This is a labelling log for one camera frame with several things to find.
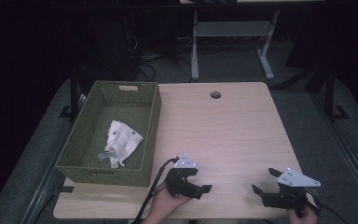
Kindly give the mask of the white printed cloth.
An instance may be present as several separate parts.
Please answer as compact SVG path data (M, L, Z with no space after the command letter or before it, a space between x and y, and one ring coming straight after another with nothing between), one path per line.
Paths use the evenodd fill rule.
M144 141L144 138L127 124L113 120L107 131L106 146L98 155L99 161L108 159L110 167L124 167L124 161Z

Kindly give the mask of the metal floor rail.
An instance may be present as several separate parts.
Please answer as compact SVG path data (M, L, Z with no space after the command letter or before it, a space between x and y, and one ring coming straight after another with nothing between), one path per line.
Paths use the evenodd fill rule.
M349 115L341 105L332 105L331 108L327 108L327 101L323 100L317 94L312 94L310 98L312 99L312 102L315 104L315 107L318 109L319 113L322 115L328 130L335 138L343 160L347 163L352 176L358 185L358 159L353 153L352 148L347 139L344 137L342 131L337 126L338 120L349 120Z
M54 148L52 157L49 159L48 167L42 175L42 179L33 194L31 202L26 207L25 214L21 219L21 224L35 224L48 205L48 200L54 197L54 191L56 189L53 187L53 182L57 175L61 174L56 170L55 164L71 130L72 126L69 125L60 131L61 136L59 137L59 143Z

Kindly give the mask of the green woven basket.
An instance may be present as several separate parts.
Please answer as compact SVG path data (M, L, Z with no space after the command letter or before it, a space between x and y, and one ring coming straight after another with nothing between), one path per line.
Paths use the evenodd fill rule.
M150 182L158 120L159 87L154 82L97 81L70 132L56 168L72 181L147 187ZM117 168L98 155L106 151L113 121L122 122L143 139Z

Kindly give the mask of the grey metal desk frame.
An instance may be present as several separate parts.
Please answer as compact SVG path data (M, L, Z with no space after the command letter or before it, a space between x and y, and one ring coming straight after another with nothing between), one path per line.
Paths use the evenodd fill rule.
M190 54L191 79L198 80L198 39L200 37L264 37L265 43L258 49L257 56L268 80L274 78L267 53L279 18L280 11L274 10L269 21L200 21L199 13L193 13L192 50Z

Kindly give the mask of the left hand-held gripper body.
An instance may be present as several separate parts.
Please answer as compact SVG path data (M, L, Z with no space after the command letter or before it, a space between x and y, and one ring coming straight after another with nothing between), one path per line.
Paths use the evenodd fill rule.
M165 178L166 189L172 196L183 195L189 198L194 191L202 191L201 186L190 183L187 179L195 176L199 169L197 164L184 153L167 173Z

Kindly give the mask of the person's right hand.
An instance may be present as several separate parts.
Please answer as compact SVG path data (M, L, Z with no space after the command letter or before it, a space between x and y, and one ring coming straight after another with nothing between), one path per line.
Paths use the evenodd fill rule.
M294 209L287 209L286 213L290 224L318 224L318 216L308 206L304 207L302 217Z

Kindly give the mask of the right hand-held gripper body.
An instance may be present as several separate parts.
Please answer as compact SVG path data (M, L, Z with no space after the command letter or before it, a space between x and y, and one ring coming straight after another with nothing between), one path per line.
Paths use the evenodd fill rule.
M307 189L319 188L320 181L291 168L287 168L281 176L275 178L279 190L276 193L265 192L262 202L266 207L282 209L301 209L304 205L314 207L307 197Z

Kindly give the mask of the black metal stand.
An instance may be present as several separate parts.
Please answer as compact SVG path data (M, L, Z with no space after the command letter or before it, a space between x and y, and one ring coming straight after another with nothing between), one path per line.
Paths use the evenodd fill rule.
M325 92L324 92L324 113L331 122L338 119L348 119L349 116L341 105L335 105L335 74L329 68L325 75Z
M84 73L79 69L74 69L69 78L69 84L70 104L62 109L60 118L68 118L70 121L74 121L80 111L82 97L87 88Z

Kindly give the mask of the person's left hand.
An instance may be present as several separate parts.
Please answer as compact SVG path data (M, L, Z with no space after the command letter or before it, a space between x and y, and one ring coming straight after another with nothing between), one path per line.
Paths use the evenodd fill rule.
M166 190L166 183L163 182L156 188L148 215L141 224L161 224L177 208L190 201L191 198L183 195L172 196Z

